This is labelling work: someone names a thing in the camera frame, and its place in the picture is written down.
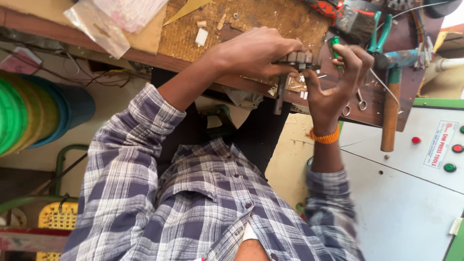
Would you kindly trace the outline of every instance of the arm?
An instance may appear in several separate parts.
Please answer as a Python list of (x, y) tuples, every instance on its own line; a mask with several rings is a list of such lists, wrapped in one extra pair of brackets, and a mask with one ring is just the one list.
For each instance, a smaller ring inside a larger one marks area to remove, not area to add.
[(302, 49), (300, 41), (284, 39), (275, 29), (253, 28), (207, 51), (158, 90), (147, 84), (90, 144), (76, 228), (61, 260), (131, 259), (156, 211), (160, 184), (155, 158), (161, 142), (184, 118), (183, 111), (222, 75), (296, 74), (291, 66), (271, 62)]
[[(333, 89), (322, 91), (316, 74), (306, 71), (309, 110), (314, 134), (318, 137), (335, 132), (338, 117), (364, 80), (374, 59), (358, 46), (334, 45), (343, 57), (335, 65), (345, 67), (345, 74)], [(338, 141), (315, 143), (314, 161), (307, 173), (310, 197), (306, 202), (308, 224), (335, 260), (364, 260), (356, 241), (354, 205)]]

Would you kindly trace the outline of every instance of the wrist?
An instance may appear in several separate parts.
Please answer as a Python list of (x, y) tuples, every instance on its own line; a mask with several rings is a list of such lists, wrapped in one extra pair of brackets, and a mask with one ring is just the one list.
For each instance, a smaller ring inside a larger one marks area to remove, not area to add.
[(323, 137), (334, 133), (337, 130), (337, 126), (338, 120), (329, 123), (314, 122), (313, 132), (317, 137)]
[(224, 59), (224, 56), (221, 55), (220, 46), (215, 46), (206, 51), (199, 60), (203, 63), (204, 68), (215, 74), (217, 78), (227, 74), (229, 69), (229, 64)]

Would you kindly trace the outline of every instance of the plaid shirt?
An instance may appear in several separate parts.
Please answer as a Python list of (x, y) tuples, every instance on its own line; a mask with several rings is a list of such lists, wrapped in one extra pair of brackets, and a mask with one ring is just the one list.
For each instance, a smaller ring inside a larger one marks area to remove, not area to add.
[(308, 224), (220, 138), (180, 146), (158, 178), (184, 116), (147, 84), (97, 132), (61, 260), (233, 260), (247, 222), (272, 261), (363, 260), (345, 171), (308, 172)]

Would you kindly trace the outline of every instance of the green button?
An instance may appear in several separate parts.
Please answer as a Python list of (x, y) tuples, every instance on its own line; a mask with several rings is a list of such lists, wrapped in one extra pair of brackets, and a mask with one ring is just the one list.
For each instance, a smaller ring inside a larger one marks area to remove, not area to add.
[(443, 169), (445, 169), (446, 172), (454, 172), (454, 171), (456, 171), (456, 166), (453, 165), (453, 164), (448, 163), (448, 164), (445, 164)]

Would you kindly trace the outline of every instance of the yellow plastic crate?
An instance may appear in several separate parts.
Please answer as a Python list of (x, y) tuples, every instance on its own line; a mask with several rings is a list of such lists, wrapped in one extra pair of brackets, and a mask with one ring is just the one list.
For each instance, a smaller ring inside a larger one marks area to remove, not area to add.
[[(39, 228), (73, 230), (76, 227), (77, 203), (60, 202), (46, 205), (39, 215)], [(37, 261), (58, 261), (61, 253), (37, 252)]]

